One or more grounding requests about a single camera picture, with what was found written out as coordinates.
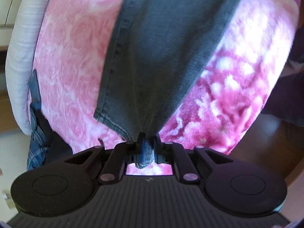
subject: pink floral pattern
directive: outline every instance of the pink floral pattern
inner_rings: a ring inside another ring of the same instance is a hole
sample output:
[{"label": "pink floral pattern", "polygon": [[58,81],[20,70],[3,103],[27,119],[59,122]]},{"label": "pink floral pattern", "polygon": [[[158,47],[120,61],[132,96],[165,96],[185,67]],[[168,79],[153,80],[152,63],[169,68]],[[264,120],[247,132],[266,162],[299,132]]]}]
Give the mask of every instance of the pink floral pattern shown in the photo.
[{"label": "pink floral pattern", "polygon": [[[50,0],[33,67],[42,112],[77,153],[122,142],[93,119],[103,64],[123,0]],[[263,108],[288,57],[300,0],[241,0],[220,44],[189,94],[160,131],[162,141],[229,154]],[[134,165],[129,174],[170,174]]]}]

